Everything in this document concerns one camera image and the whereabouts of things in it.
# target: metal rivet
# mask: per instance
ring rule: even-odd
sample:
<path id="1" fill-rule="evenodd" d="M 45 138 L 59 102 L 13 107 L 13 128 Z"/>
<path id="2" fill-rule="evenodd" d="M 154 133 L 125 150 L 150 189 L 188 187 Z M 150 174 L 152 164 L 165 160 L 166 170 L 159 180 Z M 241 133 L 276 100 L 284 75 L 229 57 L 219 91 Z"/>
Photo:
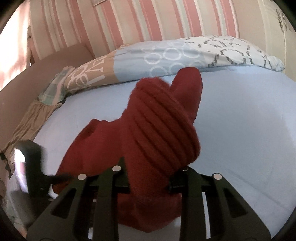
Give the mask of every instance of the metal rivet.
<path id="1" fill-rule="evenodd" d="M 220 173 L 215 173 L 215 174 L 214 174 L 214 178 L 215 178 L 216 180 L 221 180 L 221 179 L 222 179 L 222 175 L 221 175 Z"/>
<path id="2" fill-rule="evenodd" d="M 87 175 L 85 175 L 83 173 L 78 176 L 78 179 L 81 180 L 81 181 L 85 180 L 86 178 L 87 178 Z"/>
<path id="3" fill-rule="evenodd" d="M 121 170 L 121 166 L 114 166 L 112 168 L 112 170 L 115 171 L 115 172 L 119 172 Z"/>

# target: red sweater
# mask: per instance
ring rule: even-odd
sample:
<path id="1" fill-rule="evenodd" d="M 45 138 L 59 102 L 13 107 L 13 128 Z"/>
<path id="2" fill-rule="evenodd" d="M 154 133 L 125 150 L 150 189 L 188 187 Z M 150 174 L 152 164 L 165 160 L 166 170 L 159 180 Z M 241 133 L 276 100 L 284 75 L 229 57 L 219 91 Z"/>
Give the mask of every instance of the red sweater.
<path id="1" fill-rule="evenodd" d="M 81 131 L 57 175 L 98 175 L 124 156 L 131 193 L 118 196 L 118 222 L 144 232 L 168 225 L 181 215 L 181 195 L 165 189 L 169 177 L 200 153 L 193 122 L 201 93 L 201 75 L 194 67 L 181 69 L 171 86 L 160 78 L 141 79 L 121 118 L 93 119 Z"/>

